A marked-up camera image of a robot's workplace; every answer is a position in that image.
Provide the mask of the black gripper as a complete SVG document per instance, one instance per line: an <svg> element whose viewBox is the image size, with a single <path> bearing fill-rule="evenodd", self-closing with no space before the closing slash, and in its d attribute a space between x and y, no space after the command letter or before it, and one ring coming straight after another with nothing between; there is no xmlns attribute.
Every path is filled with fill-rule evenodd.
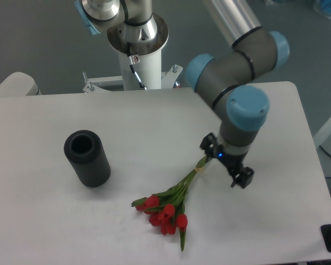
<svg viewBox="0 0 331 265"><path fill-rule="evenodd" d="M227 168L229 175L233 179L232 188L240 186L244 189L251 184L254 170L250 167L243 167L247 151L239 155L230 154L222 144L217 143L216 136L212 132L203 138L200 148L204 151L206 160L211 160L215 157Z"/></svg>

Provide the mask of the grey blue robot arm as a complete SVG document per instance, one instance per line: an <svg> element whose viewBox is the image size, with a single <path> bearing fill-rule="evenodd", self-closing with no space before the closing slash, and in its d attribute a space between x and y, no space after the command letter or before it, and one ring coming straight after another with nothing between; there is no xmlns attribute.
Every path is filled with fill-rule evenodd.
<svg viewBox="0 0 331 265"><path fill-rule="evenodd" d="M168 27L151 1L76 1L84 25L93 35L105 33L118 53L124 90L160 89L170 74L161 71L161 51ZM285 63L286 38L268 32L246 1L205 1L232 52L217 60L201 54L190 61L185 79L221 119L218 135L209 134L200 147L218 159L234 186L247 187L254 172L243 166L251 144L269 111L266 94L250 85L257 77Z"/></svg>

